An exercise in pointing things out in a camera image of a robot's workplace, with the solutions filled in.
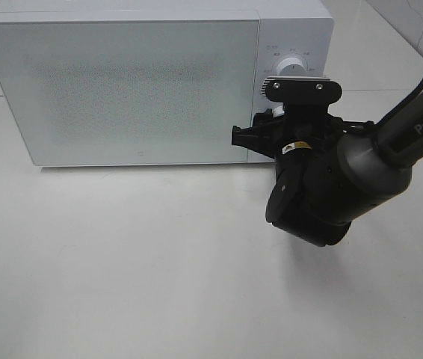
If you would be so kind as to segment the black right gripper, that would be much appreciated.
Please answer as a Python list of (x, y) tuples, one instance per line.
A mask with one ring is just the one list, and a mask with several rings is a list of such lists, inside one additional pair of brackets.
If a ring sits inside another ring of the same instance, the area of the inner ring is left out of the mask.
[(231, 145), (273, 159), (277, 168), (305, 166), (332, 148), (345, 134), (344, 121), (326, 105), (283, 106), (275, 117), (271, 108), (257, 112), (248, 128), (233, 126)]

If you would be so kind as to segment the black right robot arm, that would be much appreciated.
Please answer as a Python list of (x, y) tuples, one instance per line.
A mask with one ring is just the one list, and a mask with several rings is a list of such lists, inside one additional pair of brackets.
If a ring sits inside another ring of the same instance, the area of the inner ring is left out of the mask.
[(326, 78), (270, 76), (263, 95), (282, 106), (234, 126), (235, 146), (274, 160), (266, 221), (318, 247), (338, 243), (354, 219), (406, 191), (423, 158), (423, 82), (377, 123), (329, 113), (342, 95)]

